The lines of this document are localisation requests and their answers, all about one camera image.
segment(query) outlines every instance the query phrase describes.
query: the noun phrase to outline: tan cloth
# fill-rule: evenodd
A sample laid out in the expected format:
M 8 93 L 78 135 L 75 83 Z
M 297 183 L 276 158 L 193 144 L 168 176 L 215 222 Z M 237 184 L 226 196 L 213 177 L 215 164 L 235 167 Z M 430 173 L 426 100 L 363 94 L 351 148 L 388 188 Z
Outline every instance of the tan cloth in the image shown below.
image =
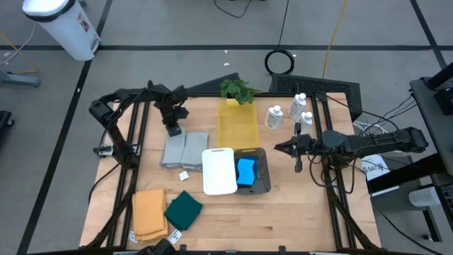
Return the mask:
M 139 191 L 132 196 L 134 234 L 139 243 L 151 242 L 168 234 L 163 189 Z

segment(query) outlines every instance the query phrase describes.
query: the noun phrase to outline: white paper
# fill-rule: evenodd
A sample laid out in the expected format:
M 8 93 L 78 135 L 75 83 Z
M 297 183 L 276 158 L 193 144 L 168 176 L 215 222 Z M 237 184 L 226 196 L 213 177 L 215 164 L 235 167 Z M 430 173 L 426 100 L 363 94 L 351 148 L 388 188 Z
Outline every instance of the white paper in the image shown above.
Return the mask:
M 129 239 L 129 241 L 135 243 L 135 244 L 138 244 L 139 242 L 135 239 L 135 234 L 132 230 L 129 231 L 129 235 L 127 237 Z
M 179 179 L 181 181 L 184 181 L 189 178 L 189 173 L 187 171 L 183 171 L 182 173 L 179 174 Z
M 181 238 L 182 235 L 183 234 L 179 232 L 179 230 L 175 229 L 175 231 L 173 231 L 173 233 L 171 233 L 170 236 L 168 237 L 168 240 L 170 241 L 170 243 L 175 244 Z
M 384 159 L 382 159 L 382 157 L 377 154 L 362 158 L 362 170 L 367 173 L 368 181 L 390 172 L 388 166 L 385 164 Z M 389 191 L 396 190 L 397 188 L 399 188 L 399 186 L 373 193 L 371 194 L 371 196 L 387 193 Z

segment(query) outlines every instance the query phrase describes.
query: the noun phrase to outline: gray towel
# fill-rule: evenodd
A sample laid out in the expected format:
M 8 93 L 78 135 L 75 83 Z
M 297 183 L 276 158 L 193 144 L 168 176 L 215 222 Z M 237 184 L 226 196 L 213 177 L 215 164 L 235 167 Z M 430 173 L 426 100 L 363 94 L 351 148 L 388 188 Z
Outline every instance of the gray towel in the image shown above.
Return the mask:
M 185 144 L 185 128 L 181 127 L 181 134 L 170 137 L 167 134 L 164 153 L 162 154 L 161 165 L 166 168 L 181 167 Z
M 207 149 L 206 132 L 188 132 L 185 136 L 185 146 L 181 164 L 184 169 L 202 171 L 201 154 Z

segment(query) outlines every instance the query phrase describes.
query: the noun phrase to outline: small white tag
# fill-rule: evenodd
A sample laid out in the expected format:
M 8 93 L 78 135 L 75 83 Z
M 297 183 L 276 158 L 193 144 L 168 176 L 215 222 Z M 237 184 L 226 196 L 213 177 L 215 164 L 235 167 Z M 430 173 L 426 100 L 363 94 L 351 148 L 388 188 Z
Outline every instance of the small white tag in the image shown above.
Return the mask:
M 170 241 L 170 243 L 175 244 L 181 238 L 182 235 L 183 234 L 179 232 L 179 230 L 175 229 L 175 231 L 173 231 L 173 233 L 171 233 L 170 236 L 168 237 L 168 240 Z
M 129 236 L 127 237 L 129 239 L 129 241 L 135 243 L 135 244 L 138 244 L 139 242 L 135 239 L 135 234 L 134 232 L 131 230 L 129 231 Z
M 184 181 L 189 178 L 189 173 L 187 171 L 183 171 L 182 173 L 179 174 L 179 179 L 181 181 Z

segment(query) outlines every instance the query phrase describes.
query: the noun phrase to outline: sticker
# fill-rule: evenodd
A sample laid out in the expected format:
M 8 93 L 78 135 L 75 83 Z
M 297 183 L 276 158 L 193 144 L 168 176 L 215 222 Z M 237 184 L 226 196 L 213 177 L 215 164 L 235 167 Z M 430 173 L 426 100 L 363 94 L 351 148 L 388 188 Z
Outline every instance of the sticker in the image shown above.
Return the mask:
M 82 13 L 79 13 L 79 16 L 77 16 L 77 21 L 80 23 L 85 32 L 88 32 L 90 25 L 85 21 L 85 17 L 82 15 Z
M 362 158 L 362 170 L 367 174 L 367 181 L 382 176 L 390 172 L 385 164 L 384 159 L 381 156 L 375 154 Z M 372 197 L 393 191 L 399 188 L 399 186 L 394 186 L 383 191 L 378 191 L 371 194 Z
M 135 234 L 134 232 L 131 230 L 129 231 L 129 236 L 127 237 L 129 239 L 129 241 L 135 243 L 135 244 L 138 244 L 139 242 L 135 239 Z
M 179 179 L 181 179 L 181 181 L 184 181 L 184 180 L 186 180 L 188 178 L 189 178 L 189 173 L 187 171 L 184 171 L 184 172 L 179 174 Z
M 175 229 L 173 233 L 170 234 L 168 237 L 168 240 L 170 241 L 171 244 L 175 244 L 182 236 L 183 234 L 179 232 L 179 230 Z

